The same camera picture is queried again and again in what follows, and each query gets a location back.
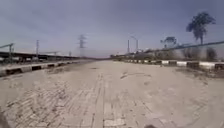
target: utility pole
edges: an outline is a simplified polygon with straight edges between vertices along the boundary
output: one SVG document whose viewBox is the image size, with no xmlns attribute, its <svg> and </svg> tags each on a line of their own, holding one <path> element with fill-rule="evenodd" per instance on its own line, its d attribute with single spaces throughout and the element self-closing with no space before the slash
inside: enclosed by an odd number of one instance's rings
<svg viewBox="0 0 224 128">
<path fill-rule="evenodd" d="M 136 41 L 136 52 L 138 52 L 138 39 L 135 38 L 134 36 L 131 36 Z"/>
<path fill-rule="evenodd" d="M 38 59 L 38 54 L 39 54 L 39 40 L 37 40 L 37 42 L 36 42 L 36 57 L 37 57 L 37 61 L 39 60 Z"/>
<path fill-rule="evenodd" d="M 130 53 L 130 46 L 129 46 L 129 40 L 128 40 L 128 54 Z"/>
<path fill-rule="evenodd" d="M 86 43 L 84 40 L 85 40 L 86 38 L 83 36 L 83 35 L 80 35 L 79 36 L 79 50 L 80 50 L 80 57 L 82 58 L 82 57 L 84 57 L 85 55 L 84 55 L 84 44 Z"/>
</svg>

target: brick pavement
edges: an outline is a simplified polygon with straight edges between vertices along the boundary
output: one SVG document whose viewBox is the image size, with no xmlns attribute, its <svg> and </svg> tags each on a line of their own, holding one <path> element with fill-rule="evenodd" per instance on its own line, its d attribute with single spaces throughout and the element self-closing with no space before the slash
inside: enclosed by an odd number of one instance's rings
<svg viewBox="0 0 224 128">
<path fill-rule="evenodd" d="M 175 68 L 110 61 L 45 75 L 2 107 L 12 128 L 224 125 L 223 80 L 194 78 Z"/>
</svg>

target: overpass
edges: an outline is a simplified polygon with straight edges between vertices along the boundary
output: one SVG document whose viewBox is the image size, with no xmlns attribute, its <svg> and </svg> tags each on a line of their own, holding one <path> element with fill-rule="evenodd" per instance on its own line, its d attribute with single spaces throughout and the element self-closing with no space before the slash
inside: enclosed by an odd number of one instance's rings
<svg viewBox="0 0 224 128">
<path fill-rule="evenodd" d="M 0 58 L 3 58 L 4 60 L 10 59 L 10 56 L 13 58 L 18 58 L 19 61 L 27 61 L 27 60 L 37 60 L 37 55 L 33 53 L 20 53 L 20 52 L 0 52 Z M 72 59 L 78 59 L 78 57 L 72 57 L 72 56 L 59 56 L 59 55 L 44 55 L 44 54 L 38 54 L 39 60 L 72 60 Z"/>
</svg>

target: shrub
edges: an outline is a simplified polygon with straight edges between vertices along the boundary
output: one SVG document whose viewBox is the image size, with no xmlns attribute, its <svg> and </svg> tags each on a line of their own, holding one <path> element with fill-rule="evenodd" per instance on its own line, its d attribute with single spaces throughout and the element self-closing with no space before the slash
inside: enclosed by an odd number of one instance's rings
<svg viewBox="0 0 224 128">
<path fill-rule="evenodd" d="M 215 49 L 210 48 L 210 47 L 207 48 L 207 50 L 206 50 L 206 57 L 207 57 L 208 61 L 216 60 L 217 53 L 216 53 Z"/>
<path fill-rule="evenodd" d="M 182 54 L 185 59 L 190 59 L 190 60 L 199 59 L 200 49 L 197 47 L 186 48 L 182 50 Z"/>
<path fill-rule="evenodd" d="M 166 59 L 166 60 L 175 59 L 175 53 L 172 50 L 164 51 L 163 54 L 164 54 L 163 59 Z"/>
</svg>

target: palm tree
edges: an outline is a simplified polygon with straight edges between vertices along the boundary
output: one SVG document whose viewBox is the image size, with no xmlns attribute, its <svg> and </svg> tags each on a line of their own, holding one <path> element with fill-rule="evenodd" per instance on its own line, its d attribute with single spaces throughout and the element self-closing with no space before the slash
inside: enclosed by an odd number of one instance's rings
<svg viewBox="0 0 224 128">
<path fill-rule="evenodd" d="M 201 44 L 203 44 L 203 37 L 207 32 L 206 26 L 208 24 L 215 24 L 215 19 L 207 12 L 201 12 L 193 17 L 192 21 L 187 26 L 187 31 L 193 32 L 196 40 L 200 39 Z"/>
<path fill-rule="evenodd" d="M 164 43 L 164 48 L 172 48 L 176 45 L 177 39 L 173 36 L 168 36 L 165 40 L 160 40 L 160 42 Z"/>
</svg>

